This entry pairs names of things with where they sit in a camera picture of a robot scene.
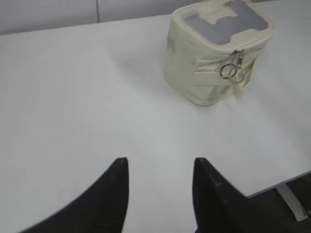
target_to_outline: white table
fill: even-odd
[[[311,1],[276,22],[242,100],[197,107],[163,78],[170,16],[0,36],[0,232],[68,204],[128,157],[125,233],[193,232],[193,162],[247,196],[311,171]]]

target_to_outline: zipper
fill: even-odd
[[[231,79],[241,70],[244,58],[244,50],[234,50],[223,64],[220,65],[220,77],[223,79]]]

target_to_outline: metal ring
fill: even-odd
[[[234,83],[241,83],[243,80],[244,80],[244,78],[245,78],[245,73],[242,71],[242,74],[243,74],[243,77],[242,77],[242,79],[241,80],[239,80],[239,81],[234,81],[234,79],[231,79],[232,80],[232,82],[234,82]]]
[[[230,72],[229,72],[229,75],[231,76],[231,77],[224,77],[224,75],[223,75],[223,70],[224,70],[224,68],[225,67],[228,67],[228,66],[232,66],[233,68],[230,70]],[[235,65],[233,65],[233,64],[226,64],[226,65],[224,65],[221,69],[220,69],[220,77],[222,77],[223,79],[231,79],[231,78],[233,78],[236,74],[237,74],[237,72],[238,72],[238,69],[237,69],[237,67],[235,66]]]

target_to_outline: zipper pull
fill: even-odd
[[[244,58],[244,50],[241,50],[238,56],[237,69],[241,69]]]

